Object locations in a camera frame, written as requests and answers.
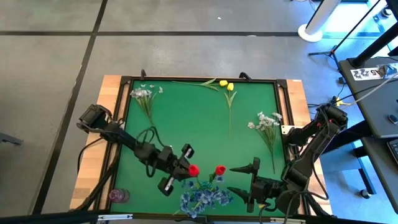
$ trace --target gray floor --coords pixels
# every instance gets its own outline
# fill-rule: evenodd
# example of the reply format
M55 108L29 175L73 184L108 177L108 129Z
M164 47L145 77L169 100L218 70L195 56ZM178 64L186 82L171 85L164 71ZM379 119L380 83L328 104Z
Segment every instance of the gray floor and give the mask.
M91 31L100 4L100 0L0 1L0 31ZM338 7L341 12L332 16L338 17L336 13L347 16L349 7L341 4ZM364 13L367 6L360 4L355 9ZM299 25L308 22L312 13L308 2L288 0L113 0L108 1L99 29L295 32ZM368 20L366 24L360 32L378 32L374 21ZM325 29L329 33L349 30L349 26L337 27L329 21ZM2 217L29 211L88 39L88 36L0 36L0 131L25 140L20 147L0 144L0 202L7 205L0 208ZM309 44L299 37L97 37L44 212L68 210L77 155L86 141L86 134L77 129L75 122L88 105L96 102L103 75L138 75L142 68L148 75L165 76L236 77L244 71L253 78L301 79L307 101L323 103L341 90L336 83L340 74L332 59L307 54L329 50L339 41L323 39ZM348 39L337 51L337 57L355 57L373 41L374 38L363 37ZM346 87L341 96L349 94ZM356 106L346 111L349 125L363 119ZM359 173L325 174L335 215L388 223L396 220L398 215L390 210L383 210L384 218L378 220L369 215L381 210L380 204L389 205L382 189L371 199L374 203L369 203L341 187L342 175L349 177L346 178L349 185L363 188ZM372 175L378 182L375 173ZM349 212L341 206L348 203Z

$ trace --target black frame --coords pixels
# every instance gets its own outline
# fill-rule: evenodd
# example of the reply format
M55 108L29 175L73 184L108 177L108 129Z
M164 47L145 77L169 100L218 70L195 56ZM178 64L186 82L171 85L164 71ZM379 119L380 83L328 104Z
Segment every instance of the black frame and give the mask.
M289 92L287 91L287 82L286 80L276 80L276 79L251 79L247 75L245 77L241 76L242 78L217 78L215 82L218 82L220 80L227 80L229 82L234 82L234 83L268 83L272 84L274 87L274 94L275 94L275 102L277 103L277 112L281 114L282 112L282 107L280 103L280 95L279 95L279 87L282 87L283 92L284 92L284 100L285 100L285 106L286 106L286 112L287 112L287 119L283 119L283 122L286 121L284 125L294 125L294 120L293 120L293 115L292 115L292 108L290 105L290 98L289 98ZM133 86L134 86L134 81L136 80L152 80L152 81L180 81L180 82L206 82L209 80L209 78L206 77L148 77L146 76L145 71L141 71L141 76L140 77L129 77L129 76L123 76L121 78L121 84L119 86L119 92L118 92L118 97L116 100L116 106L114 109L114 119L119 119L118 118L118 113L120 110L120 104L121 100L123 99L123 90L125 88L125 85L129 85L128 88L128 94L131 92ZM126 104L124 108L124 114L122 119L124 122L127 122L127 114L129 112L130 108L130 102L131 102L131 97L129 95L126 96ZM290 151L289 148L282 142L282 147L284 148L284 158L285 158L285 163L290 162ZM120 152L122 148L121 144L118 144L116 148L116 153ZM111 144L107 143L106 146L106 152L105 152L105 157L104 157L104 162L101 168L101 176L105 173L106 168L108 167L109 164L109 157L111 153ZM108 193L110 193L111 189L114 188L114 185L116 183L116 178L118 175L118 168L119 168L119 159L120 156L117 158L116 162L116 168L114 171L114 174L111 176L111 182L109 185ZM94 210L99 209L99 204L100 204L100 198L101 194L98 195L96 201L95 201L95 207ZM309 204L308 202L303 199L303 207L304 207L304 212L306 215L310 215L310 209L309 209ZM106 208L107 211L110 212L111 209L111 202L109 199L106 199ZM266 222L267 220L270 220L271 217L263 217L263 221ZM186 215L171 215L171 214L163 214L163 213L134 213L134 219L158 219L158 220L191 220L191 221L197 221L201 222L200 220L211 220L211 221L224 221L224 222L255 222L258 221L258 216L253 215L253 216L224 216L224 215L206 215L206 216L199 216L196 220L192 218L187 218Z

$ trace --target green table surface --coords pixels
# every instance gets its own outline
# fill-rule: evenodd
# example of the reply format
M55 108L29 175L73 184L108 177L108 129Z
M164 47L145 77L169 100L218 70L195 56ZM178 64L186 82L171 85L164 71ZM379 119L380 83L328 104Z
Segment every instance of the green table surface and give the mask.
M229 168L241 167L253 161L261 160L259 175L280 180L285 166L280 129L274 144L275 174L272 171L271 154L260 135L248 128L248 122L258 123L257 113L263 111L271 115L277 111L274 86L271 83L235 83L237 91L231 109L231 137L228 134L228 105L224 92L226 88L218 86L214 91L202 86L184 85L171 81L135 81L134 89L141 85L161 86L162 94L157 94L152 109L152 118L158 129L161 141L171 145L174 154L181 155L181 148L189 143L195 154L189 159L191 164L200 168L200 180L208 180L217 165ZM126 120L126 131L136 137L150 126L149 120L142 112L135 99L131 100ZM181 183L174 182L174 191L169 197L164 196L157 188L162 177L168 174L157 170L153 178L148 178L145 166L138 161L134 153L123 146L114 188L128 189L130 200L127 203L113 203L112 212L161 213L173 214L179 210L180 196L186 189ZM221 188L237 187L249 191L251 175L231 172L224 174L225 182ZM253 213L246 212L246 205L234 193L233 202L216 209L207 208L202 215L258 216L256 205ZM283 216L275 212L264 211L263 215Z

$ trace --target red flower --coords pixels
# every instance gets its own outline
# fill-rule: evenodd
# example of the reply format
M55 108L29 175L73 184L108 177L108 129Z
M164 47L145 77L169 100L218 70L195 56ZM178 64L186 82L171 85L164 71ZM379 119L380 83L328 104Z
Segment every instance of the red flower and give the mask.
M216 167L216 172L215 173L217 175L224 175L225 170L226 170L225 166L219 165L219 166Z
M199 167L197 165L189 165L188 173L191 177L197 177L199 175Z

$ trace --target yellow tulip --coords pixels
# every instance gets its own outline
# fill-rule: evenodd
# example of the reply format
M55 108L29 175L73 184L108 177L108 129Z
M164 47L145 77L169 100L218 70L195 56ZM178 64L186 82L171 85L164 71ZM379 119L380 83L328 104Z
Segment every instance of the yellow tulip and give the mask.
M221 81L220 81L220 86L221 86L221 87L224 87L224 86L226 86L226 85L228 85L228 82L227 82L226 80L221 80Z
M226 89L227 89L228 91L234 90L234 83L229 83L228 86L226 87Z

